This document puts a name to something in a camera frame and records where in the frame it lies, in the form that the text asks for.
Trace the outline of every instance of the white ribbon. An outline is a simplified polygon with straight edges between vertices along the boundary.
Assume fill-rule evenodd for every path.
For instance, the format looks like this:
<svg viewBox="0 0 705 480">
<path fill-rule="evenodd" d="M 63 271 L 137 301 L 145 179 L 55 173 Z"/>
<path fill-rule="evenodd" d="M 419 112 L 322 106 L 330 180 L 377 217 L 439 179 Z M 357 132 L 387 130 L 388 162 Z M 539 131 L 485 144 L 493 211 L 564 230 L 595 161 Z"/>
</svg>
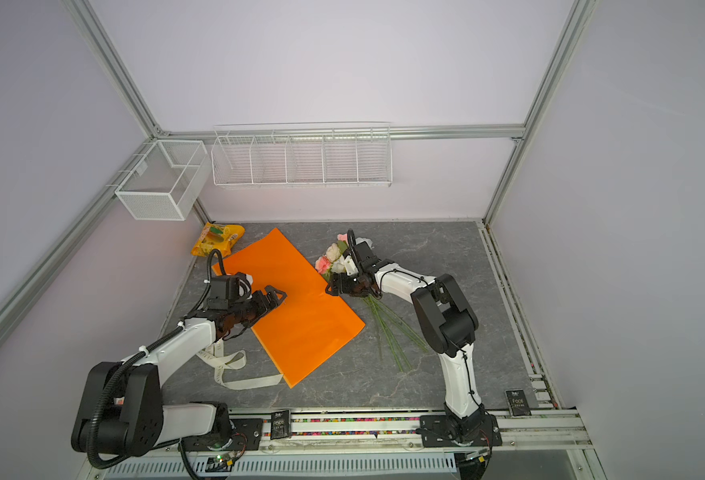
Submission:
<svg viewBox="0 0 705 480">
<path fill-rule="evenodd" d="M 263 386 L 277 385 L 283 379 L 283 374 L 263 376 L 258 379 L 234 380 L 225 382 L 222 375 L 225 370 L 240 370 L 246 366 L 246 351 L 238 350 L 232 355 L 224 355 L 224 342 L 219 340 L 197 352 L 198 358 L 213 367 L 213 379 L 216 383 L 230 390 L 258 389 Z"/>
</svg>

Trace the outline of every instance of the white mesh basket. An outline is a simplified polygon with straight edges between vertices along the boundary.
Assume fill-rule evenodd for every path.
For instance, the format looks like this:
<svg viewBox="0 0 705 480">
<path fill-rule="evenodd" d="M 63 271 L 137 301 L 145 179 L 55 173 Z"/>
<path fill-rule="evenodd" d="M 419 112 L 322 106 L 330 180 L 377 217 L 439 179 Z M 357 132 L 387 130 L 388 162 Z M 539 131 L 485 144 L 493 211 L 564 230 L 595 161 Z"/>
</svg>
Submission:
<svg viewBox="0 0 705 480">
<path fill-rule="evenodd" d="M 155 140 L 115 194 L 137 220 L 184 220 L 210 174 L 204 142 Z"/>
<path fill-rule="evenodd" d="M 245 133 L 229 131 L 216 137 L 211 147 L 214 184 L 246 188 L 392 183 L 388 127 Z"/>
</svg>

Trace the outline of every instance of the black small packet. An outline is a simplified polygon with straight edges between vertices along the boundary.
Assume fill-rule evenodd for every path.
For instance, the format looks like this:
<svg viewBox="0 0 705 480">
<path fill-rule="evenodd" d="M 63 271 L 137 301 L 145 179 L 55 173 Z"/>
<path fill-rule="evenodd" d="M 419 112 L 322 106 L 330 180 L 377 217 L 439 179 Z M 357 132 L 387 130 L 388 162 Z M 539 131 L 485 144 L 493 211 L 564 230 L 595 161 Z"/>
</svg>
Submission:
<svg viewBox="0 0 705 480">
<path fill-rule="evenodd" d="M 273 412 L 270 418 L 270 440 L 291 436 L 291 411 Z"/>
<path fill-rule="evenodd" d="M 510 406 L 510 414 L 513 417 L 529 416 L 531 408 L 528 406 L 526 393 L 520 390 L 505 390 L 507 394 L 507 404 Z"/>
</svg>

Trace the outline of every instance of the flower bouquet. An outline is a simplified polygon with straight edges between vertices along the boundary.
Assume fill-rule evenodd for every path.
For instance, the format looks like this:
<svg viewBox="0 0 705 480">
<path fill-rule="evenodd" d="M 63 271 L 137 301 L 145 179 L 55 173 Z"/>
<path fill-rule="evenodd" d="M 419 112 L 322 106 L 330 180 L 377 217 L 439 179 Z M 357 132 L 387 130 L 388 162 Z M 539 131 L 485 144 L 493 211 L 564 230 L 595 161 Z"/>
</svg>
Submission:
<svg viewBox="0 0 705 480">
<path fill-rule="evenodd" d="M 318 273 L 330 283 L 332 274 L 347 274 L 349 276 L 357 274 L 357 267 L 352 261 L 352 256 L 349 254 L 349 245 L 347 244 L 347 234 L 336 236 L 336 242 L 331 244 L 326 253 L 318 258 L 315 262 L 315 269 Z M 369 246 L 372 242 L 367 238 L 358 238 L 356 243 L 366 242 Z M 394 329 L 400 330 L 406 338 L 414 342 L 425 353 L 427 343 L 408 325 L 403 319 L 395 313 L 390 307 L 386 306 L 378 298 L 369 295 L 363 298 L 363 302 L 371 310 L 376 324 L 376 341 L 379 349 L 379 360 L 384 360 L 381 353 L 381 336 L 384 333 L 387 345 L 390 347 L 397 369 L 401 372 L 413 370 L 411 363 L 403 351 L 400 343 L 395 337 Z"/>
</svg>

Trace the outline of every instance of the white flower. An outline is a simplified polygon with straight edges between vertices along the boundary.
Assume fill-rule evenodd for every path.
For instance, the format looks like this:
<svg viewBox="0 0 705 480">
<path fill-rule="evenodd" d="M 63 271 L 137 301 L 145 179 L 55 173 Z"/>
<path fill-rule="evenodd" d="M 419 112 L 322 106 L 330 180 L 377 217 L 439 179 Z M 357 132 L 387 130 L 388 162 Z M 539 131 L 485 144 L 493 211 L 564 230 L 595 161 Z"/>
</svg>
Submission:
<svg viewBox="0 0 705 480">
<path fill-rule="evenodd" d="M 347 268 L 345 267 L 345 259 L 339 257 L 336 262 L 334 262 L 333 265 L 331 265 L 331 272 L 334 274 L 340 274 L 341 272 L 346 271 Z"/>
<path fill-rule="evenodd" d="M 342 256 L 342 251 L 339 250 L 339 245 L 337 244 L 332 244 L 326 250 L 326 258 L 330 262 L 336 262 L 340 256 Z"/>
<path fill-rule="evenodd" d="M 345 270 L 347 270 L 347 276 L 357 275 L 357 266 L 355 262 L 352 261 L 352 256 L 348 256 L 344 259 Z"/>
</svg>

